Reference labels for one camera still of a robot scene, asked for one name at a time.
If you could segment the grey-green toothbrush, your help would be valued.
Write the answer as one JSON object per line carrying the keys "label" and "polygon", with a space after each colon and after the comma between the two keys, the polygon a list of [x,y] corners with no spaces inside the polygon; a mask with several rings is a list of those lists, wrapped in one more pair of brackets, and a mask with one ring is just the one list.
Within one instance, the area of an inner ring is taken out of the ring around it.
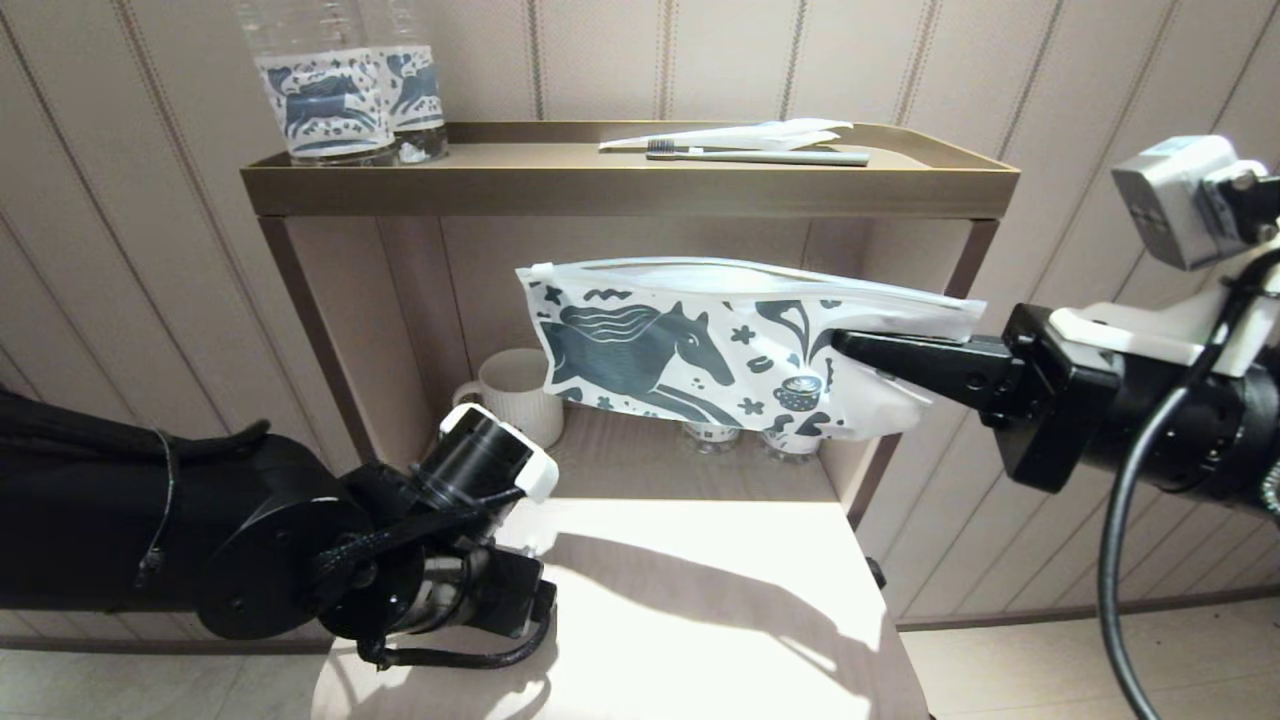
{"label": "grey-green toothbrush", "polygon": [[724,163],[751,163],[751,164],[777,164],[799,167],[851,167],[864,168],[870,165],[868,152],[841,152],[832,150],[812,151],[765,151],[765,150],[716,150],[680,149],[673,140],[657,138],[646,145],[645,158],[662,161],[724,161]]}

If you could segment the large bottle horse print label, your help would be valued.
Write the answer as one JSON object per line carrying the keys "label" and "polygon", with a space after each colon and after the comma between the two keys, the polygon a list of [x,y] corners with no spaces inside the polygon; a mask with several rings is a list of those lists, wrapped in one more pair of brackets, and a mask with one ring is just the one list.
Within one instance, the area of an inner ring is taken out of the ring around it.
{"label": "large bottle horse print label", "polygon": [[378,167],[394,137],[358,0],[230,0],[296,165]]}
{"label": "large bottle horse print label", "polygon": [[358,0],[379,72],[396,161],[417,165],[448,154],[445,117],[426,0]]}

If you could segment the white ribbed ceramic mug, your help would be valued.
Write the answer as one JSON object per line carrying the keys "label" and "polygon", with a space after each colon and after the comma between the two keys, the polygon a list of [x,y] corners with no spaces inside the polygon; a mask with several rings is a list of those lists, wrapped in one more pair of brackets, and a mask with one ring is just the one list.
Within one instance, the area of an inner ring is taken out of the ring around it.
{"label": "white ribbed ceramic mug", "polygon": [[564,429],[564,405],[544,389],[548,369],[547,355],[539,348],[504,350],[454,391],[452,404],[479,404],[538,446],[550,448]]}

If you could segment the beige open shelf cabinet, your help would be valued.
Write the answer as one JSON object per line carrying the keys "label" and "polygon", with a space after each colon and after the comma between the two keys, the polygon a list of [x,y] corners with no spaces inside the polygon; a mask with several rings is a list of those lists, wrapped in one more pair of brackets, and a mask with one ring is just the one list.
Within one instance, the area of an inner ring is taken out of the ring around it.
{"label": "beige open shelf cabinet", "polygon": [[[268,225],[268,245],[325,373],[351,451],[365,462],[421,459],[452,392],[507,348],[534,347],[515,269],[630,256],[733,258],[952,293],[980,265],[986,228],[909,219],[644,217],[314,217]],[[672,421],[572,405],[553,454],[564,498],[776,500],[867,505],[879,480],[954,428],[938,400],[900,441],[826,445],[801,465],[748,437],[695,452]]]}

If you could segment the small clear water bottle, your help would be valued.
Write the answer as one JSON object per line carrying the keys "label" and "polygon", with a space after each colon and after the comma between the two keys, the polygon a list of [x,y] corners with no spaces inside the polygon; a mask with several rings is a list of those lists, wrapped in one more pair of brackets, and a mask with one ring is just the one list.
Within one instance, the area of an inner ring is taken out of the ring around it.
{"label": "small clear water bottle", "polygon": [[713,423],[686,421],[682,424],[684,438],[699,454],[719,455],[736,448],[741,439],[741,429]]}
{"label": "small clear water bottle", "polygon": [[819,436],[800,436],[777,430],[760,433],[765,456],[787,464],[805,464],[815,459],[820,451]]}

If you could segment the white paper wrapper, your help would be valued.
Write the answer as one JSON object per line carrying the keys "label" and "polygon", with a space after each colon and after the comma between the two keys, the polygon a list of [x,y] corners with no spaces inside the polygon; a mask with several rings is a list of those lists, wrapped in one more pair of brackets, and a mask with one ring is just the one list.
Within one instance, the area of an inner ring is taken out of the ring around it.
{"label": "white paper wrapper", "polygon": [[671,141],[676,147],[717,150],[790,151],[840,138],[841,129],[852,129],[851,122],[820,118],[769,120],[754,126],[726,126],[682,132],[616,138],[598,143],[599,151],[648,150],[652,141]]}

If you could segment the white horse-print zip pouch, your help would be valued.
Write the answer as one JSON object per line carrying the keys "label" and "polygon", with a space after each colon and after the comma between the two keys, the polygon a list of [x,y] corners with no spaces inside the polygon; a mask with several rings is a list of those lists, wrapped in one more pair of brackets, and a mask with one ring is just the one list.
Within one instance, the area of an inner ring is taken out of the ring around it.
{"label": "white horse-print zip pouch", "polygon": [[911,429],[918,380],[845,357],[841,331],[969,340],[978,299],[723,258],[538,263],[516,272],[549,366],[588,406],[815,439]]}

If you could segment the brass coloured tray shelf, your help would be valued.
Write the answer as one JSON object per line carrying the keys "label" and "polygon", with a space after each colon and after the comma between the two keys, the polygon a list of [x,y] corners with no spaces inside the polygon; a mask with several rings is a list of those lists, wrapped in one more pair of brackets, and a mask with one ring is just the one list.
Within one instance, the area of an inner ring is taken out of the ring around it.
{"label": "brass coloured tray shelf", "polygon": [[1015,167],[914,129],[858,123],[838,146],[865,168],[649,160],[605,140],[684,123],[458,122],[438,161],[298,167],[285,154],[243,168],[260,217],[728,217],[998,220]]}

